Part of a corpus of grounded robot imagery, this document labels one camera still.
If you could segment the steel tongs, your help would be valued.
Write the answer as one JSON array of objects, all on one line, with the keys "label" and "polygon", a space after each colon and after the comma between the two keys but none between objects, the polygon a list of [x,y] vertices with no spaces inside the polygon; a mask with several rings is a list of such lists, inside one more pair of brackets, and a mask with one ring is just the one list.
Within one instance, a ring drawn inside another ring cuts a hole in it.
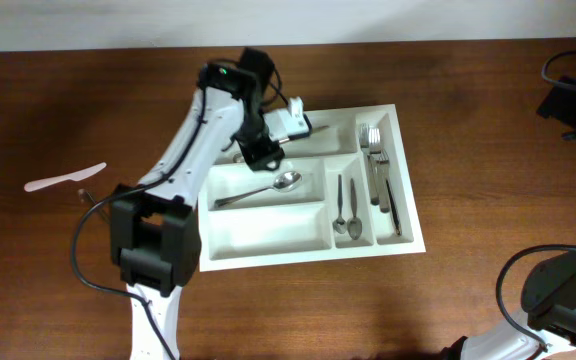
[{"label": "steel tongs", "polygon": [[[326,129],[328,129],[328,126],[327,126],[327,125],[314,128],[314,129],[312,130],[312,135],[317,134],[317,133],[320,133],[320,132],[322,132],[322,131],[324,131],[324,130],[326,130]],[[290,142],[290,139],[282,139],[282,140],[280,141],[281,144],[286,143],[286,142]],[[233,160],[234,163],[244,163],[244,162],[245,162],[244,157],[243,157],[243,155],[242,155],[241,153],[235,153],[234,156],[233,156],[233,158],[232,158],[232,160]]]}]

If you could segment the large steel spoon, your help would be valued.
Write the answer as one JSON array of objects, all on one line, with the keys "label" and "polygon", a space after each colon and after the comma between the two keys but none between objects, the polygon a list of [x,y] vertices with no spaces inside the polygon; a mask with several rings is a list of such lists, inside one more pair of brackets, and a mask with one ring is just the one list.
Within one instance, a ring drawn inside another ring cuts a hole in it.
[{"label": "large steel spoon", "polygon": [[213,205],[215,208],[222,208],[224,206],[230,205],[232,203],[238,202],[247,197],[262,193],[267,190],[274,190],[279,193],[287,193],[296,189],[302,180],[303,175],[301,173],[294,170],[287,171],[277,175],[273,180],[273,182],[268,186],[248,191],[239,195],[217,199],[213,202]]}]

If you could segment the steel fork dark handle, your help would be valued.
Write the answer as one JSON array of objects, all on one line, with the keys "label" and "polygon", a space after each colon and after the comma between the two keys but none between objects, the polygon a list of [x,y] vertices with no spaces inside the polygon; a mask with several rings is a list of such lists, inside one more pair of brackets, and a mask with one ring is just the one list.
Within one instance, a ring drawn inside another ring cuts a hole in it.
[{"label": "steel fork dark handle", "polygon": [[391,187],[390,161],[389,161],[388,154],[385,150],[382,150],[379,153],[379,155],[377,157],[377,162],[378,162],[378,173],[379,173],[379,177],[380,177],[380,185],[382,187],[383,194],[388,199],[387,206],[388,206],[388,210],[391,214],[391,218],[392,218],[392,222],[393,222],[393,228],[394,228],[395,234],[398,237],[400,237],[402,235],[402,228],[401,228],[401,223],[400,223],[400,219],[399,219],[399,215],[398,215],[398,211],[397,211],[394,191],[392,190],[392,187]]}]

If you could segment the steel teaspoon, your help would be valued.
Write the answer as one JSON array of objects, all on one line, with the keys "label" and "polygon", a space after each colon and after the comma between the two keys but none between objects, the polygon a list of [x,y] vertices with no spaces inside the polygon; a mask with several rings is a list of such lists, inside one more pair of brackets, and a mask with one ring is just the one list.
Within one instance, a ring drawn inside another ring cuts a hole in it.
[{"label": "steel teaspoon", "polygon": [[352,240],[358,240],[361,237],[363,225],[358,217],[358,197],[353,179],[350,179],[350,207],[352,216],[347,221],[347,231]]},{"label": "steel teaspoon", "polygon": [[343,217],[343,181],[342,175],[337,176],[337,217],[333,220],[332,226],[335,232],[344,234],[347,231],[347,224]]}]

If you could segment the white plastic knife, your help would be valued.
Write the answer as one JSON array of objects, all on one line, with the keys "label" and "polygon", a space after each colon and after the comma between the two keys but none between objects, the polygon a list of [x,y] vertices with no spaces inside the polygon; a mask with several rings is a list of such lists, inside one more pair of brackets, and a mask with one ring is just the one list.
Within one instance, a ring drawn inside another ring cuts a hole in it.
[{"label": "white plastic knife", "polygon": [[49,177],[49,178],[44,178],[44,179],[39,179],[39,180],[34,180],[34,181],[30,181],[28,183],[26,183],[23,187],[25,192],[34,192],[37,190],[41,190],[62,182],[67,182],[67,181],[73,181],[73,182],[79,182],[82,180],[85,180],[87,178],[92,177],[93,175],[99,173],[100,171],[102,171],[103,169],[105,169],[107,167],[107,163],[106,162],[101,162],[99,164],[96,164],[94,166],[82,169],[82,170],[78,170],[75,172],[71,172],[68,174],[63,174],[63,175],[59,175],[59,176],[54,176],[54,177]]}]

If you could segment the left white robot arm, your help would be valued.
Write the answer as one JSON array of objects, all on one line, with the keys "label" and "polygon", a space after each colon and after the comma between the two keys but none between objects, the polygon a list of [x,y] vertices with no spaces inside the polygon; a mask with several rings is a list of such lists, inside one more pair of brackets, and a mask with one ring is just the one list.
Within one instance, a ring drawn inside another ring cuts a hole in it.
[{"label": "left white robot arm", "polygon": [[235,61],[208,62],[191,106],[164,154],[136,185],[110,197],[111,261],[132,305],[133,359],[176,359],[181,292],[199,262],[197,201],[210,168],[237,145],[254,172],[279,167],[264,95],[277,73],[270,56],[246,48]]}]

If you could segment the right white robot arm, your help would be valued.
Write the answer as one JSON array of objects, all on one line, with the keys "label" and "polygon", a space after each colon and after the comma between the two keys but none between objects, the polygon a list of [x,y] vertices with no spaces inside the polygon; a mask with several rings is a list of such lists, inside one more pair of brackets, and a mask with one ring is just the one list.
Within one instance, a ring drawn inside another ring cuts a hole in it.
[{"label": "right white robot arm", "polygon": [[[523,257],[545,251],[559,254],[531,270],[521,309],[509,313],[502,296],[508,271]],[[576,246],[540,245],[516,253],[498,275],[495,296],[504,320],[481,335],[460,338],[440,352],[441,359],[546,359],[576,350]]]}]

